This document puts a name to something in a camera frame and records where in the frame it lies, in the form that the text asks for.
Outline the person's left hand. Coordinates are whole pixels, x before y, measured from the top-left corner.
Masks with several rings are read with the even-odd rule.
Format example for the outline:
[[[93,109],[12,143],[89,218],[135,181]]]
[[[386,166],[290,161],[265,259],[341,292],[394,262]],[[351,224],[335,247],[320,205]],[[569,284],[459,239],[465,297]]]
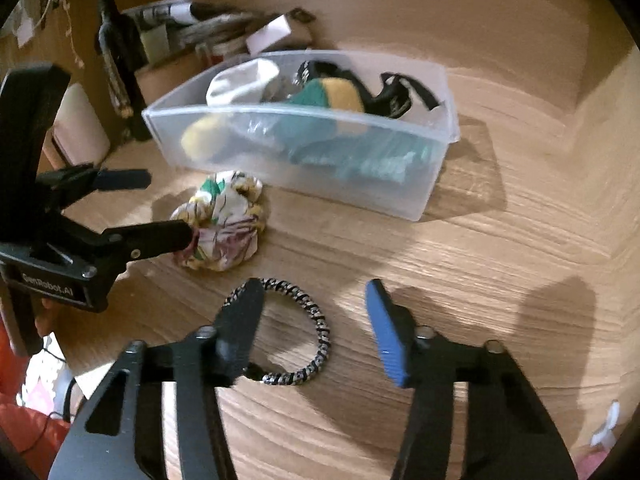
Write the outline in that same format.
[[[41,305],[42,310],[35,316],[35,328],[43,338],[55,330],[56,320],[63,310],[63,305],[50,298],[42,298]]]

